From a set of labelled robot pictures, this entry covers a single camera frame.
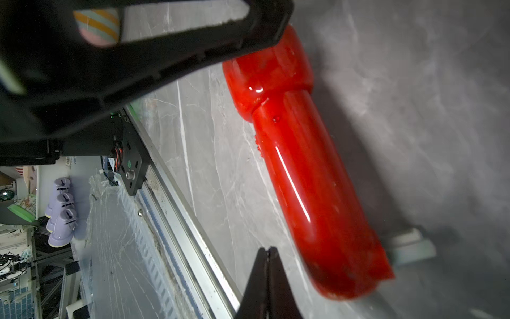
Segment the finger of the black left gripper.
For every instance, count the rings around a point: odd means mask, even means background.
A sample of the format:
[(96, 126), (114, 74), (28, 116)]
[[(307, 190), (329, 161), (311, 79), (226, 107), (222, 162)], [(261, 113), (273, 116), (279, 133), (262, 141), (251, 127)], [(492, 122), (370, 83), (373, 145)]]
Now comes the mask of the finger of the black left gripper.
[(97, 47), (74, 12), (130, 1), (1, 2), (1, 140), (57, 138), (206, 66), (274, 46), (291, 1), (249, 1), (241, 20)]

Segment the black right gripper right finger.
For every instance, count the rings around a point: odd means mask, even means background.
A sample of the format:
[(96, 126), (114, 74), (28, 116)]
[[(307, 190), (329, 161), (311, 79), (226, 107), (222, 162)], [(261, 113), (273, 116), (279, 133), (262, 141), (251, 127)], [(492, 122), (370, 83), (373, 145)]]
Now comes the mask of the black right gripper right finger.
[(268, 250), (268, 317), (303, 319), (276, 247)]

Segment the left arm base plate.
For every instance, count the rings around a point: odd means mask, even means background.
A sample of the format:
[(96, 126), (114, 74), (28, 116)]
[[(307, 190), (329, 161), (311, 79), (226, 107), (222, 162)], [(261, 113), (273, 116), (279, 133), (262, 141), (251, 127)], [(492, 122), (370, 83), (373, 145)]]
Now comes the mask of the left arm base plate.
[(140, 138), (134, 120), (122, 109), (109, 118), (113, 135), (109, 138), (112, 148), (109, 158), (114, 160), (113, 169), (120, 175), (130, 196), (135, 196), (143, 186), (151, 158)]

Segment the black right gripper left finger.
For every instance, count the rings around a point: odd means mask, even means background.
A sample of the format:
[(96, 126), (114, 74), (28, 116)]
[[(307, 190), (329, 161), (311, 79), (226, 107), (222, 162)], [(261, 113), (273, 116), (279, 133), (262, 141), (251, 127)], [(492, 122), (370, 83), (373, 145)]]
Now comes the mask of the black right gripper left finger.
[(268, 316), (268, 251), (260, 248), (252, 267), (236, 319), (264, 319)]

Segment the red flashlight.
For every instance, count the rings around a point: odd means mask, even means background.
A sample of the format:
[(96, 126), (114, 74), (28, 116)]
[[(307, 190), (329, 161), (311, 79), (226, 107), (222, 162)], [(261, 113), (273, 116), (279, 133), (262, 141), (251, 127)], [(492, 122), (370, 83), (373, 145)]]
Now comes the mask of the red flashlight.
[(314, 76), (287, 27), (269, 49), (223, 63), (240, 116), (256, 144), (304, 268), (328, 299), (350, 300), (394, 277), (393, 267), (436, 255), (417, 229), (380, 241), (312, 100)]

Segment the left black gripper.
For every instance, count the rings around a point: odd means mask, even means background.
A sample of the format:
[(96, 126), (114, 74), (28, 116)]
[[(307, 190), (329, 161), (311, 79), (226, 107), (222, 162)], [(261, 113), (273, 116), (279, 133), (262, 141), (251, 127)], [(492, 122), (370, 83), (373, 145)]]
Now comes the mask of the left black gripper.
[(62, 156), (112, 155), (123, 132), (123, 120), (109, 116), (64, 138), (2, 143), (1, 165), (53, 165)]

